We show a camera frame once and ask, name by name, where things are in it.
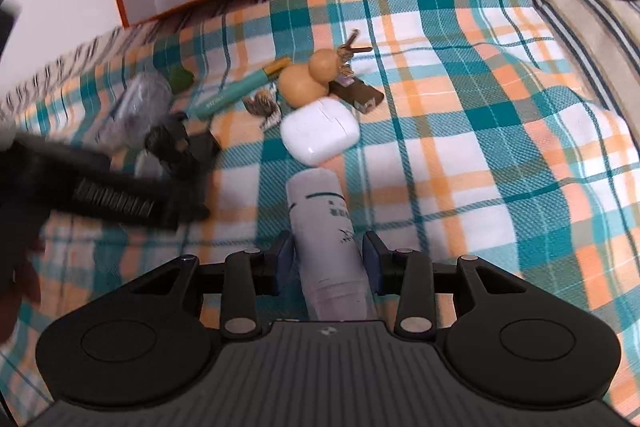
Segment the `white cylindrical bottle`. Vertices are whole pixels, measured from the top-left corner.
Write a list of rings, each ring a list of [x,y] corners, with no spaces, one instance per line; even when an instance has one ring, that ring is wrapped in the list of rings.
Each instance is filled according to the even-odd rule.
[[[314,321],[367,321],[374,304],[337,175],[324,168],[286,184],[300,285]]]

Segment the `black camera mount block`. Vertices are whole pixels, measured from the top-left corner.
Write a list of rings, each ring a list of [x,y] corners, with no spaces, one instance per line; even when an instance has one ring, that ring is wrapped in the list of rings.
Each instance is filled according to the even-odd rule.
[[[204,221],[210,216],[206,197],[221,146],[208,130],[189,134],[187,119],[183,112],[160,118],[145,135],[144,148],[180,188],[181,221]]]

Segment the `white earbuds case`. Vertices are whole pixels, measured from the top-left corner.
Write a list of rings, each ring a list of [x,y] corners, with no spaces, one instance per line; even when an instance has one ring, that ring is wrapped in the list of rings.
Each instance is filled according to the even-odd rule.
[[[360,139],[359,122],[341,101],[319,98],[284,117],[281,140],[303,165],[317,167],[354,146]]]

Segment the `clear plastic bag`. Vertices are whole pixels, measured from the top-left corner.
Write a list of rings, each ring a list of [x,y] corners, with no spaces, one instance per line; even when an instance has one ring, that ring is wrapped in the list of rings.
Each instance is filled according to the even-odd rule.
[[[145,135],[168,113],[173,99],[163,75],[139,72],[99,127],[96,143],[105,150],[144,147]]]

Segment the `plaid teal orange blanket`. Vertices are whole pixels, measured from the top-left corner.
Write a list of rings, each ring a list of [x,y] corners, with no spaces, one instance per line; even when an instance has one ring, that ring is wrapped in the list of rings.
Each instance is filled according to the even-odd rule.
[[[358,29],[352,67],[384,93],[355,113],[360,140],[323,167],[341,180],[356,234],[439,259],[477,255],[597,314],[623,348],[608,399],[639,425],[639,152],[626,122],[593,101],[530,0],[272,0],[130,49],[13,118],[96,144],[126,81],[182,66],[192,110],[274,58],[305,62]],[[222,154],[212,217],[177,233],[52,215],[36,259],[42,303],[21,307],[1,348],[1,392],[18,425],[50,403],[35,362],[49,323],[181,254],[203,262],[269,244],[288,228],[285,184],[305,167],[279,129],[242,103],[191,121]]]

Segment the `small seashell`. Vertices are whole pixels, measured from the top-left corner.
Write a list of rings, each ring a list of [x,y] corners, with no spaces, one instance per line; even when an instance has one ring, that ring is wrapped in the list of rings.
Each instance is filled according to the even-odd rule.
[[[250,115],[262,118],[260,129],[266,132],[280,124],[282,113],[276,97],[267,89],[257,90],[242,100]]]

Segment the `green leaf piece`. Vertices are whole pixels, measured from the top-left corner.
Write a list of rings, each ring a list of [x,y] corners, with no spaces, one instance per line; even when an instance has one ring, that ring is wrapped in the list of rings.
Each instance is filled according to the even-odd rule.
[[[193,72],[181,66],[173,67],[169,71],[168,83],[173,95],[188,91],[195,81]]]

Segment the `tan gourd ornament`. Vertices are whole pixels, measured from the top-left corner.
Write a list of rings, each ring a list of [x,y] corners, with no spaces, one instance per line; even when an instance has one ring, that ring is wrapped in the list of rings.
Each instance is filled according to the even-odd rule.
[[[329,94],[329,84],[341,74],[344,57],[337,49],[320,49],[307,62],[292,64],[278,79],[281,98],[292,108],[301,108]]]

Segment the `teal gold-capped tube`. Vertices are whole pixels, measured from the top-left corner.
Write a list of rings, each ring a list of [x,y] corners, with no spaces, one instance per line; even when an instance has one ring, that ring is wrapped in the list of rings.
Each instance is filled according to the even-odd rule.
[[[291,64],[291,57],[284,56],[277,58],[277,60],[267,64],[262,69],[256,70],[256,72],[252,72],[242,80],[229,83],[227,87],[211,98],[191,108],[186,115],[191,119],[195,118],[198,120],[206,120],[209,117],[213,117],[229,105],[240,101],[244,96],[270,83],[270,81],[280,74],[282,69],[287,68]]]

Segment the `striped bed sheet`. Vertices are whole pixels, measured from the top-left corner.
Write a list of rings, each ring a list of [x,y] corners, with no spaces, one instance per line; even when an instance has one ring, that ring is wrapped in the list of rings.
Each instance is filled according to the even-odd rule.
[[[44,64],[35,75],[1,92],[1,115],[61,90],[64,83],[115,57],[196,26],[215,16],[270,0],[208,0],[159,20],[117,26]],[[639,3],[636,0],[532,0],[558,39],[591,98],[639,131]]]

